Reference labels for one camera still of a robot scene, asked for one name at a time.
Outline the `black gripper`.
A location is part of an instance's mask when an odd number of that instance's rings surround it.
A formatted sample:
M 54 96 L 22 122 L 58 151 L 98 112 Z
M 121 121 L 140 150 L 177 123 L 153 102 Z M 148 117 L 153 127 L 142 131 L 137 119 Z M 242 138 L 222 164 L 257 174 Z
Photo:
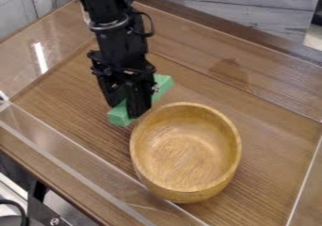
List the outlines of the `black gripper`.
M 149 62 L 148 38 L 144 25 L 109 27 L 91 25 L 98 50 L 89 53 L 94 75 L 110 107 L 125 100 L 132 119 L 141 117 L 153 106 L 156 66 Z

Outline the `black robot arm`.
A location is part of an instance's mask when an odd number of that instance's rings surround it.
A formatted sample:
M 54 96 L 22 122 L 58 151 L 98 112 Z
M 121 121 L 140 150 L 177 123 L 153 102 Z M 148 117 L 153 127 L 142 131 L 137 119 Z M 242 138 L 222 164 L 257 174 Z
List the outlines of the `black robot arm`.
M 97 35 L 98 49 L 90 51 L 93 74 L 109 106 L 126 103 L 130 118 L 136 119 L 153 106 L 154 73 L 157 67 L 146 58 L 145 30 L 149 15 L 133 7 L 136 0 L 79 0 L 90 17 L 90 29 Z

